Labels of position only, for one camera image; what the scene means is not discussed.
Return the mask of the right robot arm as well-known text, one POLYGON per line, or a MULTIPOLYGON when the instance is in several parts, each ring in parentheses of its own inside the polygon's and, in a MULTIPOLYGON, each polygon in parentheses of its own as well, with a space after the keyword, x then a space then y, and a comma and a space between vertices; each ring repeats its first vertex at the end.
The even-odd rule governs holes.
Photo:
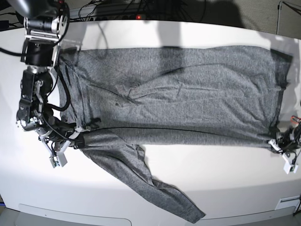
POLYGON ((58 157, 68 147, 84 147, 87 129, 56 118, 54 111, 63 112, 71 104, 59 68, 63 40, 80 50, 87 23, 72 19, 64 0, 11 0, 9 4, 23 17, 25 29, 21 52, 1 49, 26 64, 16 113, 18 126, 36 132, 51 157, 58 157))

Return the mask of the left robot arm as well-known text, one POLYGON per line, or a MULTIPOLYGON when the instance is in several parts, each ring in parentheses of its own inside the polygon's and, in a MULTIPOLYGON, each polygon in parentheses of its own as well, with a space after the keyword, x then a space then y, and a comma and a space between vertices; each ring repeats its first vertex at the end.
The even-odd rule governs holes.
POLYGON ((290 157, 294 154, 294 158, 290 162, 294 165, 297 162, 297 149, 301 148, 301 119, 297 116, 291 116, 293 125, 289 126, 285 132, 277 132, 276 138, 270 140, 268 143, 273 147, 276 153, 283 157, 290 157))

